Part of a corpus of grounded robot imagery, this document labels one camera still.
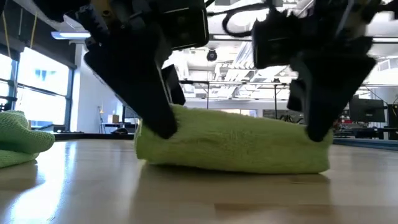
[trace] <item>wooden surface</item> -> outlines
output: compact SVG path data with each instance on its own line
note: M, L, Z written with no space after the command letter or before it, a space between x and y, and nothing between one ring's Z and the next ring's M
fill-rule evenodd
M0 223L398 221L398 153L333 146L323 175L242 175L145 165L132 141L57 142L0 169Z

